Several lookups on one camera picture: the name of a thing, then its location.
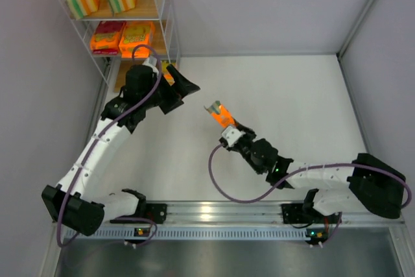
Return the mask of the orange box with barcode label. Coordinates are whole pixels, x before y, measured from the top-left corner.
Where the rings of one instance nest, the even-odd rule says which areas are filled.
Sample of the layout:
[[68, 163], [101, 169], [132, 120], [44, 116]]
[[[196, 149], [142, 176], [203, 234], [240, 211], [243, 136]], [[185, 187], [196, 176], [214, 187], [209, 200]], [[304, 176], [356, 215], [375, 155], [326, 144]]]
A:
[[163, 76], [165, 77], [166, 81], [167, 81], [170, 85], [173, 85], [173, 84], [174, 84], [174, 78], [173, 78], [173, 77], [172, 77], [172, 75], [169, 73], [169, 71], [168, 71], [167, 67], [168, 67], [169, 65], [172, 65], [172, 66], [176, 67], [176, 63], [175, 63], [175, 62], [173, 62], [173, 63], [169, 63], [167, 60], [162, 60], [162, 61], [161, 61], [161, 65], [162, 65], [162, 73], [163, 73]]

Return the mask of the slim orange sponge box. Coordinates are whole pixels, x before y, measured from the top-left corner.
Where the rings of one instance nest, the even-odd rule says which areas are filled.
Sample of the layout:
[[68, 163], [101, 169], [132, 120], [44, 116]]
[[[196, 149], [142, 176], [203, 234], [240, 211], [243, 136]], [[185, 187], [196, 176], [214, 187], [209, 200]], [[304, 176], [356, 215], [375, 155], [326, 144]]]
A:
[[204, 107], [204, 109], [222, 128], [237, 126], [236, 120], [220, 101], [214, 101], [210, 106]]

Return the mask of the yellow smiley sponge orange box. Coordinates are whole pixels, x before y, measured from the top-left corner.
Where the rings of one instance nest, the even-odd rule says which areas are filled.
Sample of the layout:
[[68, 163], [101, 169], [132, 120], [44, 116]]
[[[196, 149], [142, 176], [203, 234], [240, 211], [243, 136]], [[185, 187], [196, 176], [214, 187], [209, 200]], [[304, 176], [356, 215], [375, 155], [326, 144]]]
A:
[[155, 26], [152, 21], [127, 21], [119, 42], [120, 54], [123, 58], [131, 58], [137, 45], [151, 46]]

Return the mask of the pink sponge orange box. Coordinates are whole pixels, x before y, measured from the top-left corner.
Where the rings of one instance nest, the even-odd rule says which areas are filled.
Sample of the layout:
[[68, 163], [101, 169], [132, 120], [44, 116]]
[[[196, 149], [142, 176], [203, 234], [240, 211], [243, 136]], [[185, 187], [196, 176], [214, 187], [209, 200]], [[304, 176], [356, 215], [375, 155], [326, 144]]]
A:
[[100, 21], [89, 43], [92, 54], [119, 54], [119, 43], [125, 25], [125, 21]]

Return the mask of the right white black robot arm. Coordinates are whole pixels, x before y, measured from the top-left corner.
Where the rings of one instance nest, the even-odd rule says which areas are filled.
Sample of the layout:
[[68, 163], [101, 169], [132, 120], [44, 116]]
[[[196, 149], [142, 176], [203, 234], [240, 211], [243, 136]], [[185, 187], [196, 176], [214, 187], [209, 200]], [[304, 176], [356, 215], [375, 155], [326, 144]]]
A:
[[329, 216], [338, 212], [370, 212], [385, 219], [401, 215], [406, 178], [368, 153], [349, 163], [311, 165], [279, 155], [266, 139], [242, 125], [229, 125], [220, 142], [236, 152], [277, 189], [304, 189], [305, 213]]

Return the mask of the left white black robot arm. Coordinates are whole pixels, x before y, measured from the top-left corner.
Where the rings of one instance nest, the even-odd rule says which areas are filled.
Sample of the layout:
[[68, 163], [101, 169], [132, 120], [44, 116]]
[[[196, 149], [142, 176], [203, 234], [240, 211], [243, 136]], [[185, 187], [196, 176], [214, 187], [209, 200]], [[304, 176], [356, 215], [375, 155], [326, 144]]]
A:
[[46, 186], [42, 200], [53, 221], [84, 236], [93, 235], [102, 223], [126, 217], [144, 218], [147, 199], [132, 189], [102, 198], [93, 194], [103, 181], [107, 166], [121, 145], [134, 133], [146, 112], [154, 107], [167, 114], [181, 106], [184, 97], [200, 87], [172, 65], [167, 66], [173, 84], [149, 62], [133, 65], [125, 75], [118, 96], [106, 103], [101, 118], [78, 160], [55, 186]]

